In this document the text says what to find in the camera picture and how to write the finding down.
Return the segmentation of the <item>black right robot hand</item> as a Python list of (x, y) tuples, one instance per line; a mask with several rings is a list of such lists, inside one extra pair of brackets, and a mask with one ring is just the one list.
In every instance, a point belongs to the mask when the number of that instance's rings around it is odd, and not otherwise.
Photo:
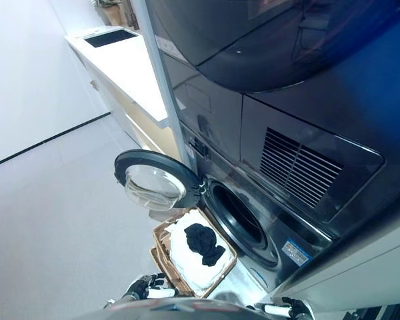
[(282, 297), (280, 305), (274, 303), (257, 303), (255, 307), (266, 314), (286, 319), (314, 319), (314, 315), (307, 304), (290, 297)]

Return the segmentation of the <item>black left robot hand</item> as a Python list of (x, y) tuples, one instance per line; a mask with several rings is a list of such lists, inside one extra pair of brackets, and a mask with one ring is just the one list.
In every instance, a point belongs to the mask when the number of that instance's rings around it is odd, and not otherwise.
[(144, 275), (133, 281), (126, 290), (123, 298), (131, 300), (161, 299), (178, 296), (177, 289), (166, 286), (164, 273)]

